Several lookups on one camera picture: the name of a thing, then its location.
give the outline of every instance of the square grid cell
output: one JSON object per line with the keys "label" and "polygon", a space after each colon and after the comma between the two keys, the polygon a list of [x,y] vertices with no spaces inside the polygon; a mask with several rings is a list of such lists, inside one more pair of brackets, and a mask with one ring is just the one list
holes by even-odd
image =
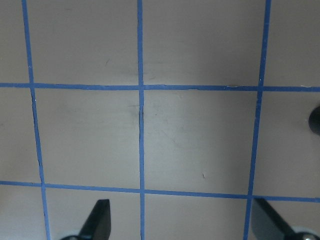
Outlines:
{"label": "square grid cell", "polygon": [[111,239],[254,240],[256,197],[320,232],[319,3],[272,2],[3,1],[0,237],[59,240],[98,199]]}
{"label": "square grid cell", "polygon": [[24,31],[21,1],[1,1],[0,83],[29,82]]}
{"label": "square grid cell", "polygon": [[35,82],[138,83],[135,1],[28,3]]}

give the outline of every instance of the screw head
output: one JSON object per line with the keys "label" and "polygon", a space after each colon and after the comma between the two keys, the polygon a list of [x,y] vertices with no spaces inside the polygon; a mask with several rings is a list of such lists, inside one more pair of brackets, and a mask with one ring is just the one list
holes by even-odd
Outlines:
{"label": "screw head", "polygon": [[303,240],[317,240],[315,236],[311,235],[311,234],[305,234],[302,237]]}

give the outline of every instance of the scuff mark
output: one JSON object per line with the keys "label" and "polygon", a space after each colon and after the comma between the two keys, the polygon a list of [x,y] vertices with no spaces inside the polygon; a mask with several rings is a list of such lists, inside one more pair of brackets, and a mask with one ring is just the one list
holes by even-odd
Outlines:
{"label": "scuff mark", "polygon": [[109,63],[109,61],[110,61],[110,58],[108,58],[108,60],[105,62],[105,67],[108,65],[108,63]]}
{"label": "scuff mark", "polygon": [[167,138],[169,138],[176,147],[178,147],[178,148],[180,148],[180,149],[183,149],[183,147],[182,147],[179,143],[177,143],[177,141],[176,141],[173,137],[170,137],[170,136],[169,136],[165,131],[163,131],[163,130],[160,130],[160,131],[163,132],[164,135],[165,135]]}

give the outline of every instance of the blue painter's tape line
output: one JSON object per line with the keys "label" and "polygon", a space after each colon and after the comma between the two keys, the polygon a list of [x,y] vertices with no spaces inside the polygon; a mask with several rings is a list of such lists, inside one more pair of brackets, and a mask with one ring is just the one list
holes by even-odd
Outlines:
{"label": "blue painter's tape line", "polygon": [[144,85],[144,90],[257,91],[257,86],[226,85]]}
{"label": "blue painter's tape line", "polygon": [[146,189],[146,194],[155,195],[172,195],[186,197],[203,197],[203,198],[224,198],[224,199],[247,199],[244,194],[226,194],[226,193],[208,193],[208,192],[192,192],[192,191],[166,191]]}
{"label": "blue painter's tape line", "polygon": [[320,92],[319,86],[264,86],[265,92]]}
{"label": "blue painter's tape line", "polygon": [[264,198],[268,201],[320,203],[320,197],[263,196],[263,195],[254,195],[253,197]]}
{"label": "blue painter's tape line", "polygon": [[22,14],[23,14],[23,24],[24,24],[24,39],[26,47],[26,59],[28,64],[29,82],[34,83],[34,72],[32,65],[32,54],[31,54],[31,43],[30,43],[30,31],[29,31],[29,19],[28,19],[28,9],[27,0],[21,0],[22,3]]}
{"label": "blue painter's tape line", "polygon": [[31,92],[31,99],[32,99],[35,145],[36,145],[37,159],[39,163],[39,175],[41,180],[41,196],[42,196],[42,208],[43,208],[43,214],[44,214],[44,225],[45,225],[46,239],[50,240],[51,236],[50,236],[50,227],[49,227],[44,168],[42,164],[41,143],[40,143],[40,136],[39,136],[39,129],[38,129],[38,116],[37,116],[37,105],[36,105],[36,93],[34,88],[34,73],[33,73],[33,64],[32,64],[32,52],[31,52],[31,43],[30,43],[27,1],[21,0],[21,4],[22,4],[22,14],[23,14],[23,23],[24,23],[24,36],[25,36],[30,92]]}
{"label": "blue painter's tape line", "polygon": [[88,191],[103,191],[103,192],[118,192],[118,193],[135,193],[135,194],[140,193],[140,189],[107,187],[107,186],[81,186],[81,185],[64,185],[64,184],[46,183],[45,187],[50,189],[71,189],[71,190],[88,190]]}
{"label": "blue painter's tape line", "polygon": [[30,88],[30,83],[0,82],[0,88]]}
{"label": "blue painter's tape line", "polygon": [[255,168],[256,168],[256,158],[257,158],[257,149],[258,149],[261,106],[262,106],[263,87],[264,87],[266,60],[267,60],[270,13],[271,13],[271,0],[266,0],[265,9],[264,9],[264,24],[263,24],[263,36],[262,36],[261,58],[260,58],[258,93],[257,93],[257,101],[256,101],[256,108],[255,108],[255,121],[254,121],[254,129],[253,129],[251,163],[250,163],[249,184],[248,184],[248,200],[246,203],[245,219],[244,219],[244,227],[243,227],[243,240],[248,239],[249,227],[250,227],[250,215],[251,215],[252,195],[253,195],[254,181],[255,181]]}
{"label": "blue painter's tape line", "polygon": [[102,90],[102,91],[139,90],[138,85],[85,85],[85,84],[35,83],[34,87],[36,89],[75,89],[75,90]]}
{"label": "blue painter's tape line", "polygon": [[264,24],[263,24],[263,35],[262,35],[260,69],[259,69],[259,84],[258,84],[259,86],[264,85],[264,79],[265,79],[270,14],[271,14],[271,0],[266,0],[265,10],[264,10]]}
{"label": "blue painter's tape line", "polygon": [[145,158],[144,158],[144,56],[143,1],[137,0],[137,56],[139,83],[139,170],[140,170],[140,235],[145,240]]}
{"label": "blue painter's tape line", "polygon": [[23,181],[0,181],[0,185],[11,185],[21,187],[41,187],[41,183],[23,182]]}

